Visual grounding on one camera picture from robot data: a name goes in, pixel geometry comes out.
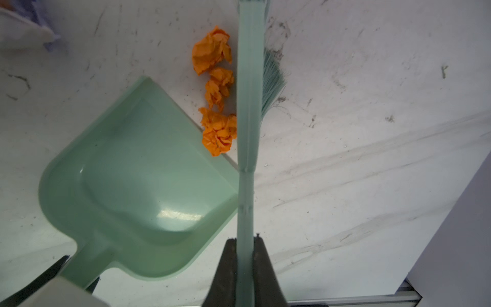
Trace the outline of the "green plastic dustpan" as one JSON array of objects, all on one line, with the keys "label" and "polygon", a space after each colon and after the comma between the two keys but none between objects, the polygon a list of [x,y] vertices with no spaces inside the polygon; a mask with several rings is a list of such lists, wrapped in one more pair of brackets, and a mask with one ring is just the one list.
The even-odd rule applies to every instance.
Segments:
[{"label": "green plastic dustpan", "polygon": [[235,215],[238,188],[237,170],[141,77],[49,163],[38,199],[77,245],[60,276],[85,288],[110,268],[142,280],[183,271]]}]

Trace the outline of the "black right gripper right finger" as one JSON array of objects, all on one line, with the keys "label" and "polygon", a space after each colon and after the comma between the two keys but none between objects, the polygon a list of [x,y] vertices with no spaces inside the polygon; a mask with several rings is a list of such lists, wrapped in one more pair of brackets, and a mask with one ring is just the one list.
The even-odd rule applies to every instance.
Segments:
[{"label": "black right gripper right finger", "polygon": [[264,240],[254,237],[253,282],[255,307],[289,307],[281,291]]}]

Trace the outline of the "green hand brush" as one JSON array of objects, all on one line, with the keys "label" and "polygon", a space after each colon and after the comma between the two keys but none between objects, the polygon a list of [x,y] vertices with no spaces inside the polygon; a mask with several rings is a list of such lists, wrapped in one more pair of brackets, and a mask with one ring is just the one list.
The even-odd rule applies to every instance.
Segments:
[{"label": "green hand brush", "polygon": [[254,306],[254,173],[258,160],[265,71],[268,1],[239,1],[237,46],[237,212],[236,306]]}]

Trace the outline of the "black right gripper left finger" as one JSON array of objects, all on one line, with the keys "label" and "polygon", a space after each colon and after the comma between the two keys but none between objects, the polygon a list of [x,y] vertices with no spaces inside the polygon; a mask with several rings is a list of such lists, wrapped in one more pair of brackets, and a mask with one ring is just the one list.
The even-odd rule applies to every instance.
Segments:
[{"label": "black right gripper left finger", "polygon": [[202,307],[234,307],[237,285],[237,240],[228,239]]}]

